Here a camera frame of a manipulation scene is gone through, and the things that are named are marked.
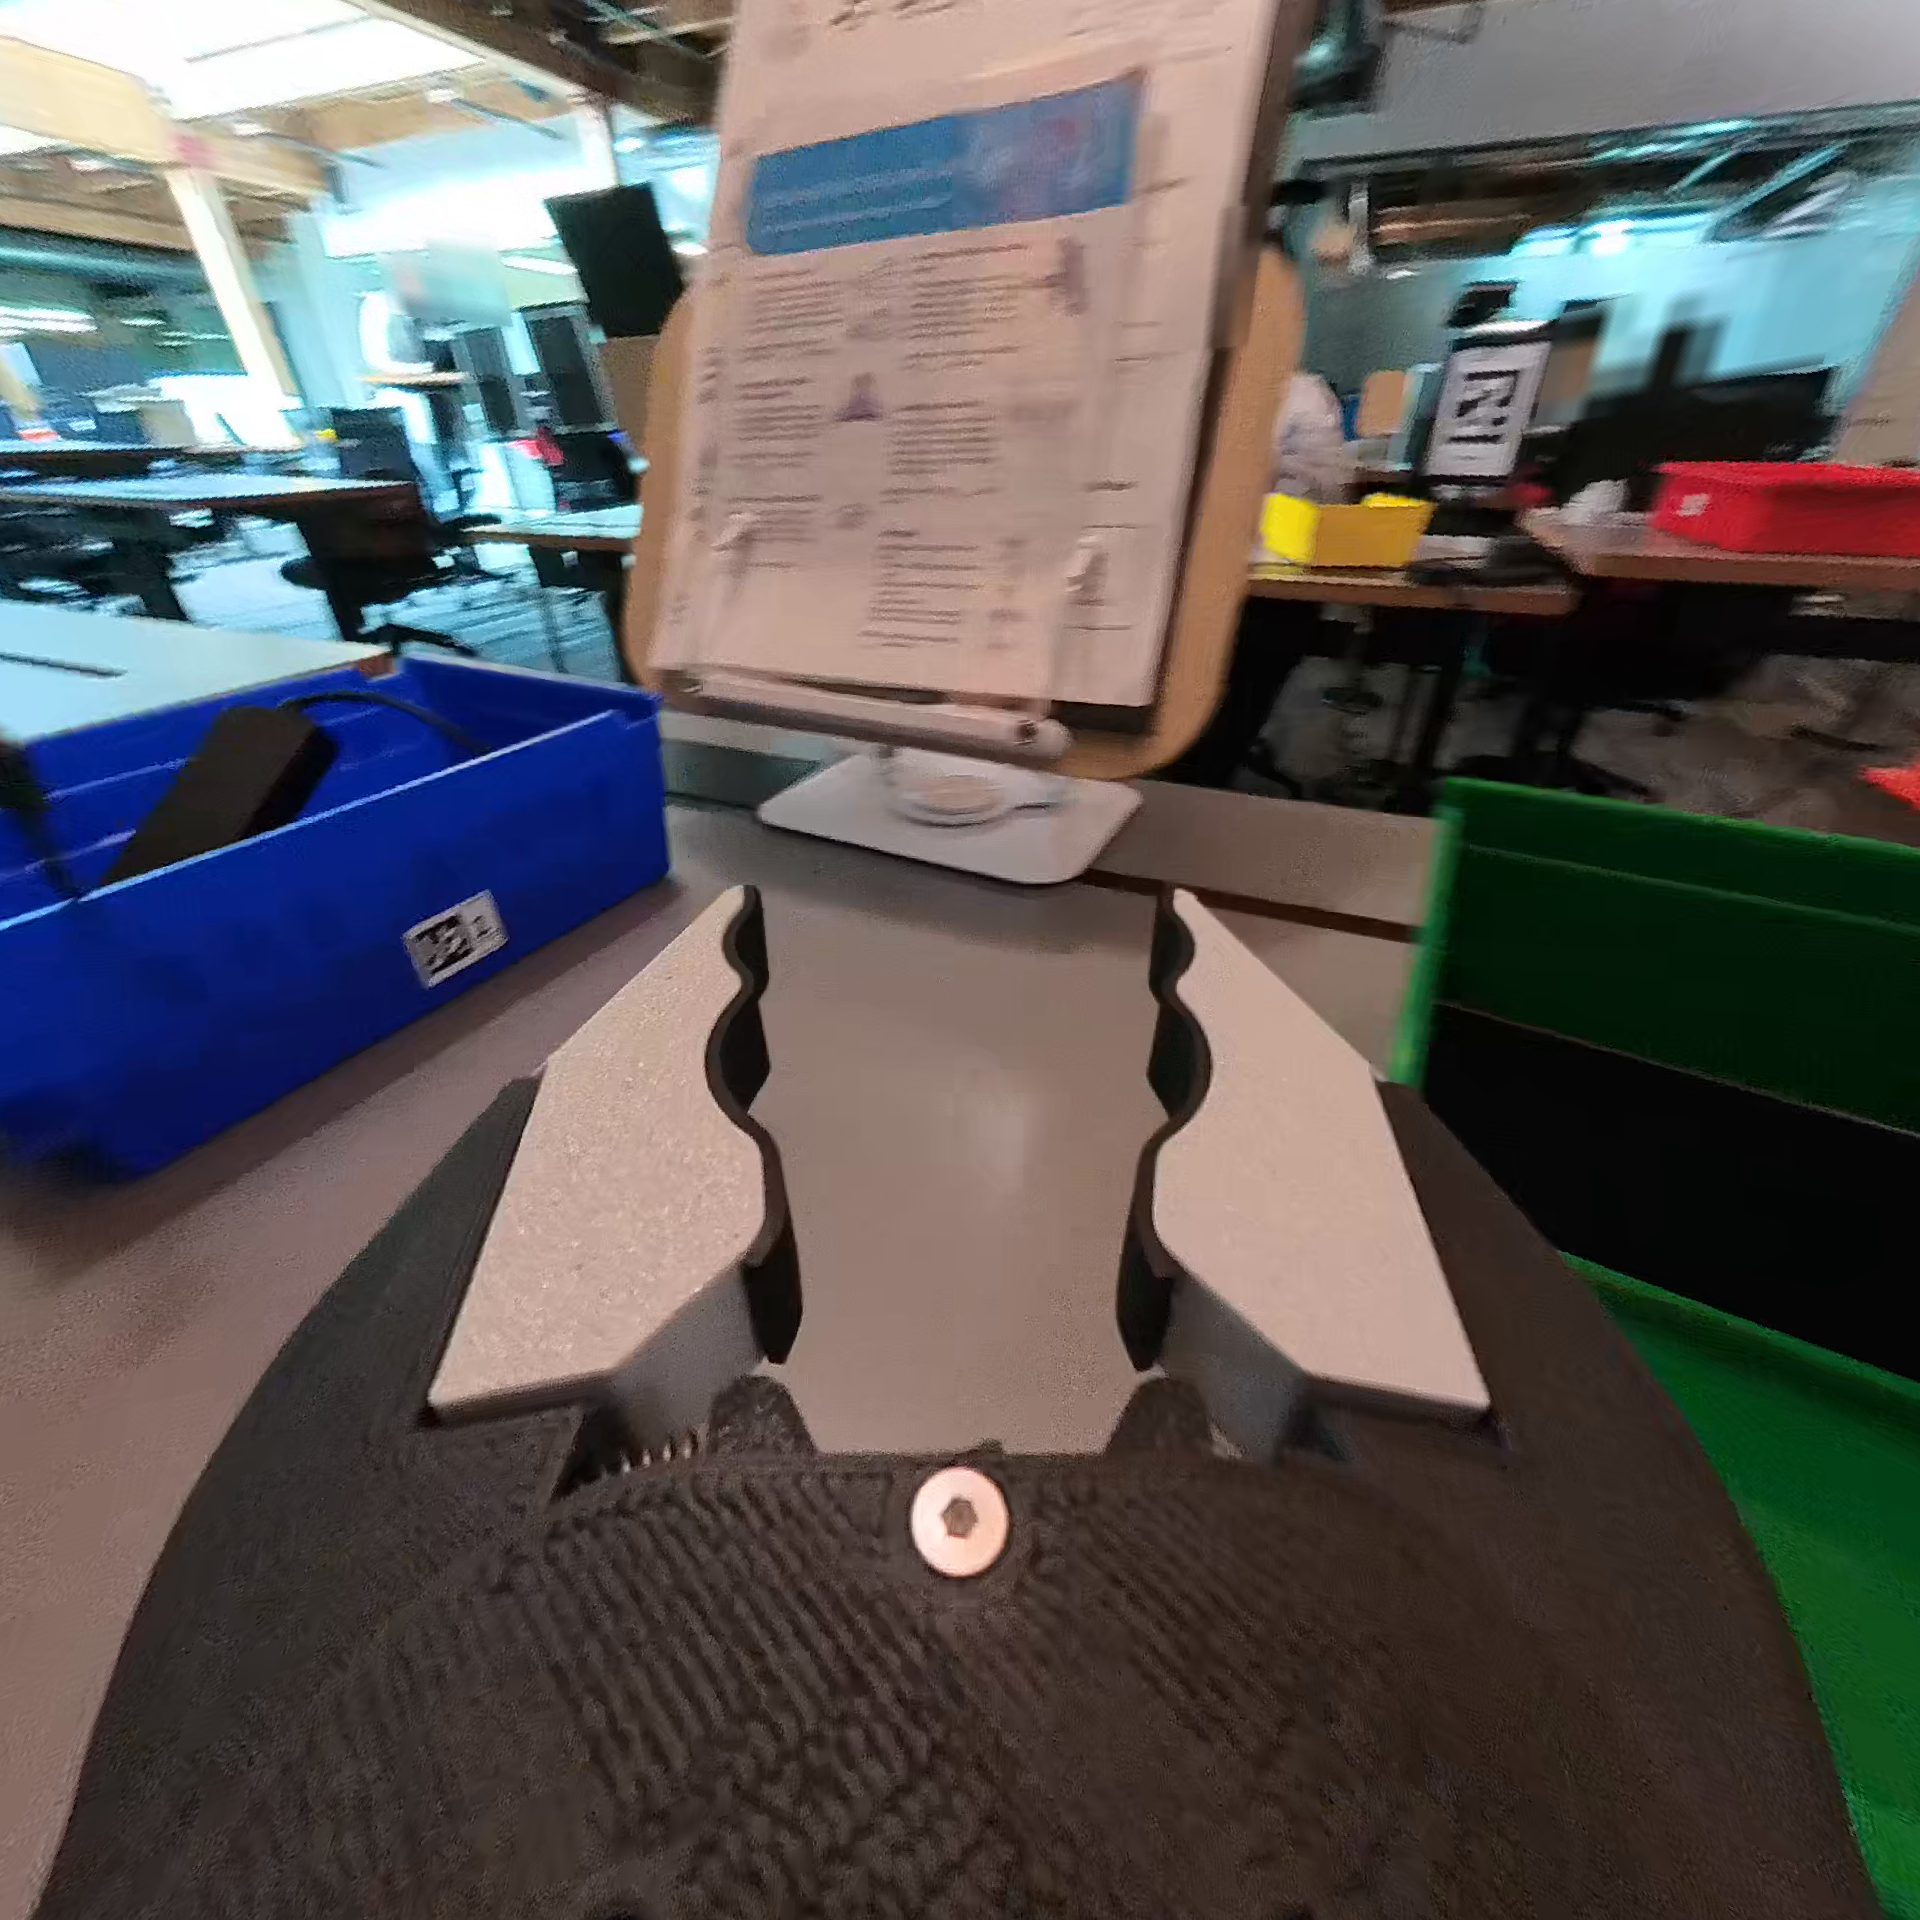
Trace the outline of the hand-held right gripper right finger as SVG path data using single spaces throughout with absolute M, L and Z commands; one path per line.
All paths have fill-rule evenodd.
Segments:
M 1157 903 L 1148 1093 L 1116 1277 L 1140 1374 L 1244 1461 L 1332 1411 L 1480 1430 L 1493 1400 L 1380 1075 L 1191 890 Z

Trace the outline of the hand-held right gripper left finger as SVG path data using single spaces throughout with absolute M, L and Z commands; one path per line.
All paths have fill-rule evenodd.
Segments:
M 426 1411 L 576 1405 L 676 1442 L 804 1319 L 771 1075 L 762 894 L 732 885 L 540 1070 Z

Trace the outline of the blue plastic bin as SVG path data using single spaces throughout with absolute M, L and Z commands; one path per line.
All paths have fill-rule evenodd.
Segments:
M 229 707 L 338 762 L 242 846 L 100 885 Z M 670 876 L 660 700 L 410 657 L 27 743 L 83 885 L 2 823 L 2 1163 L 135 1181 Z

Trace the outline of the large black usb hub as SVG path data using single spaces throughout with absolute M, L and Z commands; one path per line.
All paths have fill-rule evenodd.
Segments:
M 229 707 L 115 852 L 100 885 L 155 876 L 292 825 L 338 762 L 301 707 Z

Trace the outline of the green plastic bin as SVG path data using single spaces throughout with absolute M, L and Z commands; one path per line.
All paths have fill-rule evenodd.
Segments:
M 1394 1075 L 1702 1442 L 1918 1917 L 1918 852 L 1452 777 Z

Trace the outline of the yellow plastic bin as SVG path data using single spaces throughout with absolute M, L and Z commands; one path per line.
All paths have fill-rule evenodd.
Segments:
M 1434 499 L 1365 495 L 1359 499 L 1308 499 L 1269 495 L 1262 508 L 1262 555 L 1271 566 L 1312 570 L 1404 570 L 1416 560 L 1434 520 Z

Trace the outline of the white office desk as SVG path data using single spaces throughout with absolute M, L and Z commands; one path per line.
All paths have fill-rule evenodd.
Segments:
M 378 672 L 368 642 L 245 635 L 172 619 L 2 602 L 2 738 L 37 743 L 320 672 Z

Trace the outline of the wooden desk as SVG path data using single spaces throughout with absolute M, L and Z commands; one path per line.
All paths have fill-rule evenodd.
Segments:
M 1516 531 L 1585 583 L 1918 600 L 1918 558 L 1746 555 L 1664 534 L 1634 513 L 1582 525 L 1560 512 L 1531 512 L 1516 520 Z

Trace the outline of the wooden document stand with papers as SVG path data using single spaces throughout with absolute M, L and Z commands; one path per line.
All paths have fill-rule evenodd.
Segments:
M 737 2 L 621 650 L 839 739 L 757 823 L 1084 876 L 1205 726 L 1300 308 L 1312 2 Z

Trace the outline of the black-white tag sign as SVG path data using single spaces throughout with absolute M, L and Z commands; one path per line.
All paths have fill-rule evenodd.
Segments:
M 1420 477 L 1441 486 L 1504 486 L 1516 470 L 1550 357 L 1540 328 L 1457 344 L 1444 362 Z

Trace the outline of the red plastic bin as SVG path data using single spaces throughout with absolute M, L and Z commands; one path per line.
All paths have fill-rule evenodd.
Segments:
M 1918 470 L 1678 459 L 1661 467 L 1648 528 L 1731 555 L 1918 558 Z

